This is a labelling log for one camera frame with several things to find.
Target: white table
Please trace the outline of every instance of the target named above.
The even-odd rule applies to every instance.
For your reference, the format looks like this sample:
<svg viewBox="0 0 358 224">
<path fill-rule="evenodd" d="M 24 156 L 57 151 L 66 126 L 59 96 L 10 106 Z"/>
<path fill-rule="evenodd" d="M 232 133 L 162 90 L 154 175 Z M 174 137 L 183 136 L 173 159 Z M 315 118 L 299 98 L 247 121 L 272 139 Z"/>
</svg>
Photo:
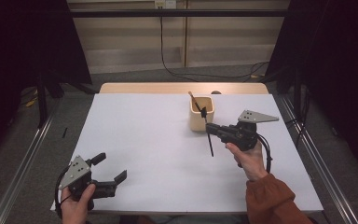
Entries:
<svg viewBox="0 0 358 224">
<path fill-rule="evenodd" d="M 204 84 L 198 84 L 206 90 Z M 185 83 L 179 85 L 182 92 L 201 92 L 194 91 L 194 87 L 184 88 Z M 213 122 L 220 125 L 236 124 L 243 109 L 280 117 L 279 121 L 257 125 L 258 132 L 268 139 L 271 147 L 274 159 L 271 172 L 296 194 L 295 202 L 302 211 L 323 210 L 272 95 L 212 97 Z M 246 212 L 244 171 L 237 167 L 220 139 L 212 136 L 214 157 L 211 157 L 206 134 L 189 130 L 189 100 L 188 94 L 100 93 L 95 96 L 74 156 L 88 159 L 105 152 L 106 160 L 91 168 L 92 178 L 109 181 L 123 170 L 128 170 L 128 178 L 118 186 L 116 197 L 94 200 L 94 211 Z"/>
</svg>

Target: metal frame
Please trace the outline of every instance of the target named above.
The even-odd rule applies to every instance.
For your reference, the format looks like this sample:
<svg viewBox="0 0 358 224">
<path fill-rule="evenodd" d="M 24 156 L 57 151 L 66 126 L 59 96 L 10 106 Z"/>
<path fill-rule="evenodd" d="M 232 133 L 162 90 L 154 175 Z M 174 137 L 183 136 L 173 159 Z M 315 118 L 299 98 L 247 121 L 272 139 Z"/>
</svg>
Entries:
<svg viewBox="0 0 358 224">
<path fill-rule="evenodd" d="M 61 101 L 62 98 L 54 102 L 48 119 L 41 128 L 37 129 L 34 140 L 28 147 L 19 169 L 17 170 L 16 174 L 14 174 L 14 177 L 11 180 L 4 196 L 0 200 L 0 224 L 6 222 L 10 210 L 13 207 L 14 202 L 16 202 L 17 196 L 21 191 L 21 187 L 25 182 L 25 178 L 28 175 L 30 167 L 34 161 L 34 158 L 36 157 L 39 148 L 42 146 L 43 140 L 48 133 L 48 129 L 51 125 L 51 122 L 53 121 L 54 115 L 56 114 Z"/>
<path fill-rule="evenodd" d="M 296 114 L 294 112 L 294 106 L 289 100 L 289 97 L 286 95 L 283 96 L 281 99 L 290 119 L 295 119 Z M 295 124 L 295 127 L 298 134 L 301 134 L 301 141 L 304 144 L 305 149 L 309 153 L 310 158 L 312 159 L 312 162 L 316 167 L 316 170 L 321 176 L 321 179 L 324 182 L 324 185 L 326 186 L 328 192 L 330 193 L 330 196 L 333 199 L 333 202 L 335 203 L 336 208 L 341 214 L 343 220 L 346 224 L 358 224 L 358 219 L 351 208 L 351 204 L 342 192 L 336 179 L 330 173 L 330 170 L 325 164 L 324 159 L 319 153 L 318 148 L 313 143 L 312 138 L 310 137 L 307 129 L 305 127 L 302 127 L 302 124 L 299 122 Z"/>
<path fill-rule="evenodd" d="M 119 17 L 285 17 L 285 9 L 71 9 L 74 18 Z"/>
</svg>

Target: wire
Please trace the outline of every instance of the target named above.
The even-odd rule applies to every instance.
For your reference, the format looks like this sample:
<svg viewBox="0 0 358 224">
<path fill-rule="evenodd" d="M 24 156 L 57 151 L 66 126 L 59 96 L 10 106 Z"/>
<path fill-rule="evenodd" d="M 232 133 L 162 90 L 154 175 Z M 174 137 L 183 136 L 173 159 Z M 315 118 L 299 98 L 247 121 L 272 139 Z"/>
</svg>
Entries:
<svg viewBox="0 0 358 224">
<path fill-rule="evenodd" d="M 199 74 L 199 73 L 175 73 L 173 71 L 171 71 L 170 69 L 168 69 L 168 67 L 165 64 L 164 61 L 164 51 L 163 51 L 163 46 L 164 46 L 164 42 L 163 42 L 163 27 L 162 27 L 162 17 L 159 18 L 159 23 L 160 23 L 160 52 L 161 52 L 161 60 L 162 60 L 162 65 L 164 66 L 165 70 L 170 73 L 172 76 L 174 77 L 179 77 L 179 78 L 184 78 L 190 81 L 195 81 L 195 82 L 199 82 L 198 80 L 191 78 L 191 77 L 184 77 L 184 76 L 195 76 L 195 77 L 222 77 L 222 78 L 240 78 L 240 77 L 247 77 L 243 82 L 248 81 L 249 79 L 251 79 L 251 75 L 253 75 L 256 71 L 258 71 L 260 68 L 262 68 L 264 65 L 268 64 L 269 62 L 262 62 L 262 63 L 255 63 L 252 65 L 251 67 L 251 71 L 250 73 L 247 73 L 245 75 L 238 75 L 238 76 L 233 76 L 233 77 L 228 77 L 228 76 L 218 76 L 218 75 L 210 75 L 210 74 Z"/>
<path fill-rule="evenodd" d="M 257 135 L 258 135 L 257 139 L 260 140 L 261 144 L 263 144 L 264 149 L 266 150 L 266 154 L 267 154 L 266 171 L 267 171 L 267 173 L 269 173 L 271 171 L 271 161 L 272 161 L 271 150 L 269 148 L 269 142 L 263 135 L 261 135 L 261 134 L 257 134 Z"/>
<path fill-rule="evenodd" d="M 71 196 L 72 196 L 72 193 L 71 193 L 68 197 L 66 197 L 66 198 L 64 198 L 63 200 L 61 200 L 61 202 L 60 202 L 60 203 L 65 202 L 65 201 L 66 201 L 67 199 L 69 199 Z"/>
</svg>

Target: gray gripper mount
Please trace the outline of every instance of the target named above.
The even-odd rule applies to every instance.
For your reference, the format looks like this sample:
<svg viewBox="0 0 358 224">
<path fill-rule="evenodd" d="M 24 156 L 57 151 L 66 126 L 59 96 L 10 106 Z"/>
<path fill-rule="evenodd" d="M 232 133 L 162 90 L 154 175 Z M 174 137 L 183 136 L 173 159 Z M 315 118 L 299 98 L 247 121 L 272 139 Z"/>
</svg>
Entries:
<svg viewBox="0 0 358 224">
<path fill-rule="evenodd" d="M 80 177 L 86 175 L 89 172 L 91 172 L 91 169 L 86 164 L 86 162 L 80 156 L 76 156 L 75 159 L 71 162 L 65 176 L 63 177 L 61 184 L 59 185 L 59 189 L 63 189 L 71 185 Z"/>
<path fill-rule="evenodd" d="M 279 120 L 278 117 L 273 117 L 270 115 L 254 112 L 252 110 L 244 110 L 238 121 L 247 122 L 247 123 L 261 123 L 261 122 L 270 122 Z"/>
</svg>

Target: wall outlet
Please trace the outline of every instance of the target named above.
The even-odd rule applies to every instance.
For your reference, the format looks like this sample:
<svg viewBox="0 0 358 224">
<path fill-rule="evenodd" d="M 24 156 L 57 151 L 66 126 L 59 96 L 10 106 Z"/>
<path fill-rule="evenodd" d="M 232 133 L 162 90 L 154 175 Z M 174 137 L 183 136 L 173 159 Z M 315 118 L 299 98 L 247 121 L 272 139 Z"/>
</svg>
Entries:
<svg viewBox="0 0 358 224">
<path fill-rule="evenodd" d="M 176 0 L 165 0 L 165 8 L 176 9 Z"/>
<path fill-rule="evenodd" d="M 155 0 L 155 9 L 165 8 L 165 0 Z"/>
</svg>

